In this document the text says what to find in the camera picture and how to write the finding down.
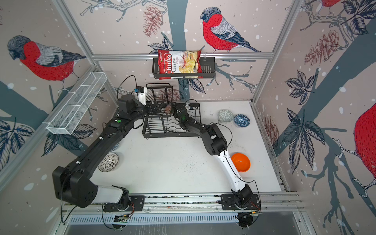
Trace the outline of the orange patterned ceramic bowl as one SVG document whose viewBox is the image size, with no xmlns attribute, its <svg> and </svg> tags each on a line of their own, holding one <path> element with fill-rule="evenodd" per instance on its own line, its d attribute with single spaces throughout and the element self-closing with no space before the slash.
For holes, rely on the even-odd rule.
<svg viewBox="0 0 376 235">
<path fill-rule="evenodd" d="M 171 104 L 168 104 L 166 107 L 162 108 L 162 112 L 164 115 L 171 116 L 172 114 L 171 109 L 172 109 Z"/>
</svg>

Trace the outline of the black wire dish rack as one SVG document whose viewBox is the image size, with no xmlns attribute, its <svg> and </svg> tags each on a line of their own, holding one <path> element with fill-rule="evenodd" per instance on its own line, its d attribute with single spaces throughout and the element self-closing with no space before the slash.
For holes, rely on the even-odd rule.
<svg viewBox="0 0 376 235">
<path fill-rule="evenodd" d="M 146 84 L 146 104 L 150 107 L 149 115 L 143 125 L 143 137 L 169 138 L 169 137 L 200 137 L 198 134 L 184 130 L 174 110 L 186 109 L 189 117 L 201 122 L 200 104 L 196 101 L 181 101 L 180 92 L 169 83 Z"/>
</svg>

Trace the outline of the blue triangle patterned bowl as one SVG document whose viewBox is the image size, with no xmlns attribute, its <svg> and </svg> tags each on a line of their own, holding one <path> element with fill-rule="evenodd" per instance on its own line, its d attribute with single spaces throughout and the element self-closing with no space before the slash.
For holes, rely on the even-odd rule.
<svg viewBox="0 0 376 235">
<path fill-rule="evenodd" d="M 249 117 L 244 114 L 235 115 L 233 121 L 238 128 L 246 128 L 250 125 Z"/>
</svg>

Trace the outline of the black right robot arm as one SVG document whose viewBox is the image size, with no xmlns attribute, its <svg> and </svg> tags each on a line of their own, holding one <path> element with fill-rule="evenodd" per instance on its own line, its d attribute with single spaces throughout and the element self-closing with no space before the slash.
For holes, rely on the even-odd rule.
<svg viewBox="0 0 376 235">
<path fill-rule="evenodd" d="M 187 111 L 186 103 L 173 102 L 171 113 L 179 122 L 179 126 L 186 132 L 200 136 L 206 151 L 211 156 L 216 156 L 232 186 L 234 205 L 244 209 L 251 204 L 253 192 L 237 171 L 231 160 L 228 144 L 216 123 L 203 124 L 192 118 Z"/>
</svg>

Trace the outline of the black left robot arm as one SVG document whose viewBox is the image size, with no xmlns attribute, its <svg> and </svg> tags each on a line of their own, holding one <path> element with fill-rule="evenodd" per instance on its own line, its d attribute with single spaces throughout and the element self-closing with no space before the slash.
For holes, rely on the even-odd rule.
<svg viewBox="0 0 376 235">
<path fill-rule="evenodd" d="M 100 187 L 91 181 L 93 173 L 104 157 L 134 128 L 134 123 L 147 115 L 147 107 L 134 95 L 124 95 L 118 100 L 118 114 L 106 124 L 99 137 L 66 167 L 57 167 L 52 173 L 55 196 L 80 208 L 100 203 L 99 194 L 105 203 L 121 201 L 123 190 L 117 187 Z"/>
</svg>

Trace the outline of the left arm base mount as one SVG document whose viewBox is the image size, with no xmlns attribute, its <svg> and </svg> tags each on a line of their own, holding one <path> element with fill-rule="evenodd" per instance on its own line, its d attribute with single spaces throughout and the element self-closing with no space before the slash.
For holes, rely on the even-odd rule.
<svg viewBox="0 0 376 235">
<path fill-rule="evenodd" d="M 145 203 L 144 195 L 131 195 L 121 199 L 118 203 L 104 204 L 104 212 L 141 212 Z"/>
</svg>

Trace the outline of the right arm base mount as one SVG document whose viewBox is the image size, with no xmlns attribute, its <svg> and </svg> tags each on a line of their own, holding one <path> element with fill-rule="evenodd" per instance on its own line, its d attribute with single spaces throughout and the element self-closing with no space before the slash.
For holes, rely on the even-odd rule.
<svg viewBox="0 0 376 235">
<path fill-rule="evenodd" d="M 259 211 L 261 209 L 261 201 L 259 196 L 252 194 L 241 199 L 239 196 L 233 194 L 222 194 L 220 196 L 220 203 L 222 210 L 231 211 L 231 210 L 254 210 Z"/>
</svg>

